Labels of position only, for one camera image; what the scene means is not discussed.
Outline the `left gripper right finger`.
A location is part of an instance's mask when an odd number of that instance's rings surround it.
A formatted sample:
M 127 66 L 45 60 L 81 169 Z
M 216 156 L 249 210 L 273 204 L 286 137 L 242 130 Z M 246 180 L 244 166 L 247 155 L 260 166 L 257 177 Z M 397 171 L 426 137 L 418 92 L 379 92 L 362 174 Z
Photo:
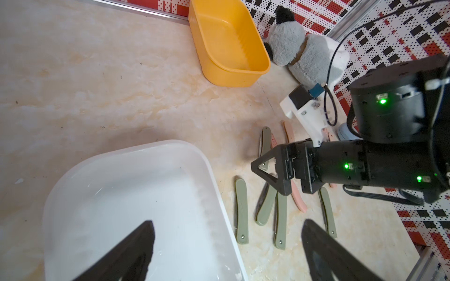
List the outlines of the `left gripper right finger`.
M 313 281 L 379 281 L 381 278 L 358 261 L 315 221 L 307 219 L 301 238 Z

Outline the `white storage box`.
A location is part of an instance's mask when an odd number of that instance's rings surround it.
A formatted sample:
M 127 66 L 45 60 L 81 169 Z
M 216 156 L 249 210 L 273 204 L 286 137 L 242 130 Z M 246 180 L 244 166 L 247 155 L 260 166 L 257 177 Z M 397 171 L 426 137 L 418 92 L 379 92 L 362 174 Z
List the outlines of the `white storage box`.
M 56 183 L 43 211 L 46 280 L 73 280 L 147 220 L 149 281 L 247 280 L 211 165 L 181 140 L 94 156 Z

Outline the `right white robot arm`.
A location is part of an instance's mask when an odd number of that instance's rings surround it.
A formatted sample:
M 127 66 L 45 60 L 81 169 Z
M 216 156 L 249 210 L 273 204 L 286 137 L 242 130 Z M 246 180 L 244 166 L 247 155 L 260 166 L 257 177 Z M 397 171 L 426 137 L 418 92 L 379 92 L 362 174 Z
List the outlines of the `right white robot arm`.
M 355 140 L 278 145 L 251 169 L 288 196 L 342 185 L 351 196 L 422 206 L 450 188 L 450 59 L 435 55 L 375 69 L 350 85 L 348 123 Z M 397 189 L 401 197 L 364 193 L 364 186 Z

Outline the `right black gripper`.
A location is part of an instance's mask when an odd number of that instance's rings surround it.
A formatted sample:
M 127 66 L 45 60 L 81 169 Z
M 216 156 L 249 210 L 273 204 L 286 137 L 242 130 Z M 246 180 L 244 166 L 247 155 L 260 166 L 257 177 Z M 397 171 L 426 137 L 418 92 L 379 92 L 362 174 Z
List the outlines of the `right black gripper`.
M 251 163 L 251 170 L 281 195 L 292 193 L 291 180 L 301 182 L 303 193 L 314 194 L 327 183 L 367 186 L 369 168 L 362 140 L 324 142 L 311 140 L 277 145 Z

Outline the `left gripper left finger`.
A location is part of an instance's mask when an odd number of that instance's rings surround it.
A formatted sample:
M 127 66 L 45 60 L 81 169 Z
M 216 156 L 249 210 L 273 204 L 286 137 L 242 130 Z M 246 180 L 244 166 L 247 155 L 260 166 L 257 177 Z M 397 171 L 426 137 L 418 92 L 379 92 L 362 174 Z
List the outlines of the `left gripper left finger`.
M 154 252 L 153 222 L 144 221 L 77 281 L 144 281 Z

